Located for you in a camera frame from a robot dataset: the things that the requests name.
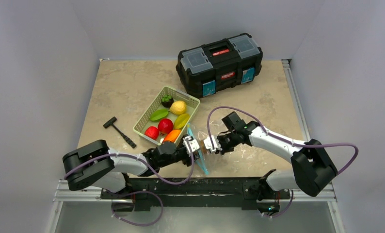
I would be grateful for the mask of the red yellow fake peach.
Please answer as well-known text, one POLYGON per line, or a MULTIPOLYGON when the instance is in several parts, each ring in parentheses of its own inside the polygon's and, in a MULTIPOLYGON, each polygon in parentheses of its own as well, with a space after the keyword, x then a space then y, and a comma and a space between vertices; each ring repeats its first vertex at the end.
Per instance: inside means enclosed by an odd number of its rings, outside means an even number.
POLYGON ((170 142, 175 142, 178 136, 180 135, 181 130, 175 129, 170 131, 163 139, 163 142, 170 141, 170 142))

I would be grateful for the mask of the clear zip bag blue seal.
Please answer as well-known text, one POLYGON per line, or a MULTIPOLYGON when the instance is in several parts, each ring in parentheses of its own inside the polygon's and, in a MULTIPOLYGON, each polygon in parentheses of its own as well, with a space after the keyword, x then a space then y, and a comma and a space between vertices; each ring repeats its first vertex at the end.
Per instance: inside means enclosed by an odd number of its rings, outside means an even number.
POLYGON ((187 129, 187 134, 184 137, 190 135, 191 137, 193 137, 194 139, 196 139, 199 143, 199 146, 200 146, 200 150, 198 152, 195 152, 194 154, 191 155, 191 159, 192 161, 195 162, 195 164, 197 164, 202 170, 203 172, 208 175, 209 174, 209 170, 206 166, 206 162, 205 162, 205 157, 206 156, 209 156, 211 154, 219 154, 219 153, 209 153, 207 155, 203 155, 202 152, 201 152, 201 148, 204 148, 204 143, 203 143, 203 140, 207 137, 205 137, 204 139, 199 139, 197 136, 195 136, 195 134, 193 133, 193 127, 191 126, 190 123, 188 123, 186 125, 186 129, 187 129))

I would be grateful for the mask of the red fake apple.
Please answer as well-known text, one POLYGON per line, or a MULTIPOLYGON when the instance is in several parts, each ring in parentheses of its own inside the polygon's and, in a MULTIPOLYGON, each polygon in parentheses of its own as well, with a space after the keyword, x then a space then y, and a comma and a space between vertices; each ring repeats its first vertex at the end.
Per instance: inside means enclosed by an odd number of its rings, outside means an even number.
POLYGON ((169 134, 174 128, 172 120, 168 118, 162 119, 158 124, 158 130, 162 134, 169 134))

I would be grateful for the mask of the yellow fake fruit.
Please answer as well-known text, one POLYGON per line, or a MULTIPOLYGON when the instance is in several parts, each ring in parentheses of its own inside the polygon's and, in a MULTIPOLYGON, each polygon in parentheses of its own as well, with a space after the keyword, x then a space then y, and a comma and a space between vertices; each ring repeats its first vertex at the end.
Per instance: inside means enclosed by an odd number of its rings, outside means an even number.
POLYGON ((190 115, 188 113, 180 114, 174 121, 174 129, 181 130, 189 121, 190 115))

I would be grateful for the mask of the red fake strawberry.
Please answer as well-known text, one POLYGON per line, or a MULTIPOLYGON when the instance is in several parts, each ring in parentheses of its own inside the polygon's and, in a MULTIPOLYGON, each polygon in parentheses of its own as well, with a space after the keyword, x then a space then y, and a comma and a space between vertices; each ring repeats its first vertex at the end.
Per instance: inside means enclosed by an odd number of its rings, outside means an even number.
POLYGON ((153 140, 156 140, 158 138, 158 136, 160 135, 160 132, 159 132, 157 127, 150 126, 145 130, 144 135, 153 139, 153 140))

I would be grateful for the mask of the green fake fruit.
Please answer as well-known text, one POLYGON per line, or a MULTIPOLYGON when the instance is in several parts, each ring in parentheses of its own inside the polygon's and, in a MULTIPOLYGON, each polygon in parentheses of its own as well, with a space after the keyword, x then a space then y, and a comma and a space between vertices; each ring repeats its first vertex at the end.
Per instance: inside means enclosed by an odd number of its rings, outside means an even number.
POLYGON ((149 120, 152 122, 159 122, 162 119, 166 118, 168 115, 169 115, 168 109, 166 109, 166 108, 158 109, 150 115, 149 120))

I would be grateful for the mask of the yellow fake lemon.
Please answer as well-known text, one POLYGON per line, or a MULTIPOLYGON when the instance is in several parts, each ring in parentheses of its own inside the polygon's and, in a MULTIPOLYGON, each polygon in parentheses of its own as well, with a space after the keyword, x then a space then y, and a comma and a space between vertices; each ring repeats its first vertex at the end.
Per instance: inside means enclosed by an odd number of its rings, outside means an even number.
POLYGON ((186 107, 186 102, 182 100, 177 100, 174 101, 173 104, 171 105, 169 111, 174 114, 174 115, 181 115, 186 113, 187 107, 186 107))

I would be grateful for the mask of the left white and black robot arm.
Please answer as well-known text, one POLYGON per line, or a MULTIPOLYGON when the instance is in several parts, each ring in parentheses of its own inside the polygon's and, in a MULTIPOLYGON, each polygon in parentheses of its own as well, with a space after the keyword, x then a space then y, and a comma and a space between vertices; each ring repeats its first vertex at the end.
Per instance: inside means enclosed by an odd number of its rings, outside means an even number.
POLYGON ((158 175, 161 168, 180 161, 193 166, 194 155, 191 147, 177 146, 169 141, 139 154, 128 154, 110 149, 105 140, 97 140, 67 153, 62 161, 69 190, 95 186, 124 199, 131 194, 129 174, 138 177, 158 175))

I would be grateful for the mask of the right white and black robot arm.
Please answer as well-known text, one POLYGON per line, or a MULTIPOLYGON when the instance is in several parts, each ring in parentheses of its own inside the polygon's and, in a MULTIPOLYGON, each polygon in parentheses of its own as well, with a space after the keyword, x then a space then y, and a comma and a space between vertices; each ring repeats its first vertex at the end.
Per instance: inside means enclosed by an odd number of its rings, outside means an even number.
POLYGON ((270 198, 280 190, 300 189, 317 196, 338 175, 338 170, 320 141, 284 141, 262 130, 259 123, 245 123, 236 112, 222 119, 228 133, 217 137, 220 153, 232 152, 239 144, 247 144, 271 152, 291 164, 289 170, 272 169, 259 179, 260 198, 270 198))

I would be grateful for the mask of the dark purple fake mangosteen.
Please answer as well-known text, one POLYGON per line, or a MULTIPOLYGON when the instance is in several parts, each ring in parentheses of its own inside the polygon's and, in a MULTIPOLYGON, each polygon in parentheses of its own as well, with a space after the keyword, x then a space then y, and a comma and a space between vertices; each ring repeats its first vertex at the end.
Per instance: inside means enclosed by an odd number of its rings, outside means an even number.
POLYGON ((161 98, 161 104, 165 108, 170 108, 173 103, 174 103, 174 99, 171 95, 164 95, 161 98))

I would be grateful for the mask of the black toolbox with clear lids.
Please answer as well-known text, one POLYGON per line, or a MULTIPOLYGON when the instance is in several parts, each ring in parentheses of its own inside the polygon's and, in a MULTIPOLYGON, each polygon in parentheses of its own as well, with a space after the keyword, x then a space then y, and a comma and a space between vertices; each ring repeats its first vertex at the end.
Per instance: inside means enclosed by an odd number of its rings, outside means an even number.
POLYGON ((182 50, 176 71, 186 92, 198 99, 250 83, 262 68, 263 51, 253 37, 242 33, 182 50))

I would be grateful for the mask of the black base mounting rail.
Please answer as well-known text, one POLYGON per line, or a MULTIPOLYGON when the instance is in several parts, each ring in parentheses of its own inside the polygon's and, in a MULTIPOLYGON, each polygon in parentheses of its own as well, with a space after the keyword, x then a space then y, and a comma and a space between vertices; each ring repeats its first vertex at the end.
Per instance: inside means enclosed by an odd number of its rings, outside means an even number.
POLYGON ((136 211, 151 207, 221 207, 278 212, 280 200, 291 195, 284 189, 273 191, 260 177, 191 178, 171 185, 158 178, 129 178, 130 186, 113 193, 103 188, 103 200, 135 202, 136 211))

